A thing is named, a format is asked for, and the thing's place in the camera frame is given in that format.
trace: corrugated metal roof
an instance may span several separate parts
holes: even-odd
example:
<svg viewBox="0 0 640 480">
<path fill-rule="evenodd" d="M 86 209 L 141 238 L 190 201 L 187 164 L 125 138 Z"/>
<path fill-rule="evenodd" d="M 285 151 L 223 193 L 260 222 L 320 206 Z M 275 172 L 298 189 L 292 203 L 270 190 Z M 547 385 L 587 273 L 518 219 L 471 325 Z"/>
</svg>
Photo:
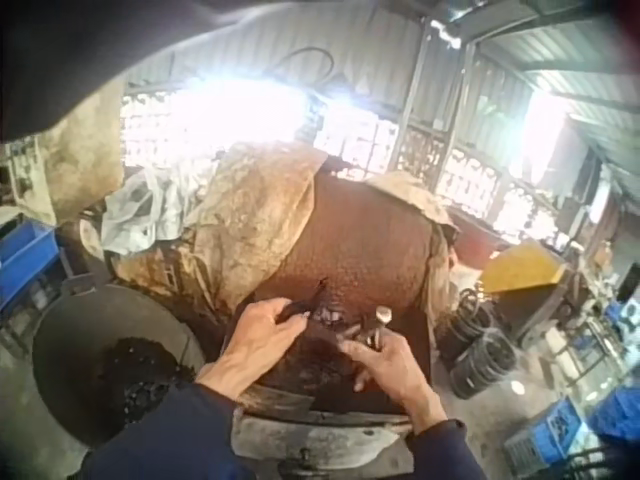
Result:
<svg viewBox="0 0 640 480">
<path fill-rule="evenodd" d="M 640 106 L 640 75 L 540 70 L 537 77 L 551 90 Z"/>
<path fill-rule="evenodd" d="M 567 102 L 626 193 L 640 201 L 640 73 L 627 39 L 603 17 L 532 26 L 488 41 L 533 83 Z"/>
</svg>

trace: metal tool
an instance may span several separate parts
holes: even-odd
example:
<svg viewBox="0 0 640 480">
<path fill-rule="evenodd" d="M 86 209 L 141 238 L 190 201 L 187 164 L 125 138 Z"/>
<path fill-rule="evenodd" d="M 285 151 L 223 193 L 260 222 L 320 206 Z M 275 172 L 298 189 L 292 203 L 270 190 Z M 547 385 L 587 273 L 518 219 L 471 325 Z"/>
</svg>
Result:
<svg viewBox="0 0 640 480">
<path fill-rule="evenodd" d="M 379 352 L 382 349 L 380 332 L 391 322 L 392 318 L 391 309 L 379 305 L 376 307 L 376 316 L 365 320 L 363 328 L 356 336 L 356 340 Z"/>
</svg>

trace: rusty surface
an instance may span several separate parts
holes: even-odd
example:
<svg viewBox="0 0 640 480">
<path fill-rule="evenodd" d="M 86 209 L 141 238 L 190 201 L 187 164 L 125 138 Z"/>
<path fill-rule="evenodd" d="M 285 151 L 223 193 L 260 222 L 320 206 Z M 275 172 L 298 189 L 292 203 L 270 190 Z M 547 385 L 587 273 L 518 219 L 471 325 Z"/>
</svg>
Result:
<svg viewBox="0 0 640 480">
<path fill-rule="evenodd" d="M 307 299 L 326 278 L 330 302 L 344 309 L 348 322 L 375 316 L 378 305 L 389 306 L 394 312 L 389 327 L 409 337 L 428 374 L 430 340 L 422 296 L 433 237 L 441 232 L 416 209 L 383 192 L 322 173 L 316 175 L 314 204 L 298 242 L 256 290 L 256 298 Z M 300 338 L 262 383 L 312 394 L 334 410 L 354 402 L 360 411 L 392 408 L 380 392 L 373 393 L 376 401 L 364 394 L 356 401 L 351 367 L 326 342 Z"/>
<path fill-rule="evenodd" d="M 328 328 L 344 329 L 363 317 L 375 316 L 376 307 L 386 305 L 393 311 L 389 328 L 408 338 L 429 376 L 431 342 L 426 312 L 441 311 L 448 304 L 447 291 L 439 282 L 444 277 L 448 284 L 447 247 L 440 227 L 384 192 L 324 171 L 315 177 L 313 203 L 314 210 L 298 241 L 276 273 L 249 298 L 308 300 L 318 282 L 326 278 L 328 295 L 324 301 L 330 312 L 341 313 L 340 322 Z M 154 291 L 181 319 L 182 312 L 176 312 L 179 304 L 186 307 L 183 312 L 197 308 L 203 310 L 199 314 L 211 314 L 188 239 L 169 249 L 156 248 L 123 258 L 116 270 L 139 287 Z M 213 320 L 216 337 L 229 333 L 220 318 Z M 197 319 L 191 322 L 198 324 Z M 353 374 L 352 363 L 335 346 L 303 336 L 260 383 L 285 397 L 312 398 L 313 408 L 325 411 L 399 412 L 374 386 L 354 394 Z M 260 394 L 253 395 L 250 409 L 273 409 L 269 402 L 268 396 L 261 402 Z"/>
</svg>

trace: metal wall panel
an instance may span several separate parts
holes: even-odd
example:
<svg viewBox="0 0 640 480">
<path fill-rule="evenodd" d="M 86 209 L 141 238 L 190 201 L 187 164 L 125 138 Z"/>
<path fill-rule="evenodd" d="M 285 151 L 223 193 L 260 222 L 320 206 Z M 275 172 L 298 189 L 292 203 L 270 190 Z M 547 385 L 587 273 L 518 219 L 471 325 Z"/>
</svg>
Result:
<svg viewBox="0 0 640 480">
<path fill-rule="evenodd" d="M 427 59 L 412 121 L 435 130 L 449 128 L 457 73 L 463 52 L 431 29 Z M 256 77 L 269 74 L 287 82 L 322 88 L 329 59 L 317 52 L 289 53 L 319 47 L 331 53 L 331 75 L 342 75 L 355 92 L 392 114 L 402 110 L 413 73 L 422 26 L 375 5 L 300 5 L 259 17 L 239 27 L 205 35 L 134 68 L 131 87 L 178 84 L 216 75 Z M 502 67 L 478 55 L 459 141 L 486 154 L 492 167 L 505 165 L 521 136 L 531 88 Z"/>
<path fill-rule="evenodd" d="M 175 53 L 152 57 L 136 67 L 129 80 L 145 85 L 215 75 L 269 74 L 317 87 L 330 68 L 329 58 L 320 52 L 305 52 L 274 67 L 294 50 L 319 47 L 335 61 L 331 75 L 342 74 L 356 93 L 399 109 L 413 72 L 421 26 L 374 7 L 362 3 L 293 6 L 206 35 Z"/>
<path fill-rule="evenodd" d="M 413 115 L 436 130 L 449 128 L 457 87 L 457 75 L 463 67 L 464 51 L 452 48 L 431 29 L 431 40 L 422 70 L 420 87 L 413 104 Z"/>
<path fill-rule="evenodd" d="M 532 94 L 525 82 L 477 54 L 459 140 L 486 154 L 492 167 L 506 167 L 519 151 Z"/>
</svg>

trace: black cable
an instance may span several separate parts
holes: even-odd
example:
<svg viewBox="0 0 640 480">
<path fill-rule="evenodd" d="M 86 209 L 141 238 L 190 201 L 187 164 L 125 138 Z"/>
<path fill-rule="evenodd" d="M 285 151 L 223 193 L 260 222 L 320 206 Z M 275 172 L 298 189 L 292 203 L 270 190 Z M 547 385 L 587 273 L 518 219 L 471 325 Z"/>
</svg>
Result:
<svg viewBox="0 0 640 480">
<path fill-rule="evenodd" d="M 326 50 L 326 49 L 324 49 L 322 47 L 308 46 L 308 47 L 301 47 L 301 48 L 298 48 L 296 50 L 293 50 L 292 52 L 287 53 L 284 57 L 282 57 L 278 62 L 273 64 L 271 67 L 268 67 L 264 71 L 264 74 L 268 75 L 270 73 L 275 72 L 278 68 L 281 68 L 286 62 L 291 60 L 296 55 L 300 55 L 300 54 L 307 53 L 307 52 L 318 52 L 318 53 L 323 54 L 325 57 L 327 57 L 329 59 L 329 68 L 327 69 L 326 73 L 322 77 L 317 79 L 315 82 L 313 82 L 312 85 L 321 84 L 326 79 L 328 79 L 329 76 L 333 73 L 333 69 L 335 68 L 335 65 L 336 65 L 336 61 L 333 58 L 333 55 L 331 54 L 331 52 L 329 52 L 328 50 Z"/>
</svg>

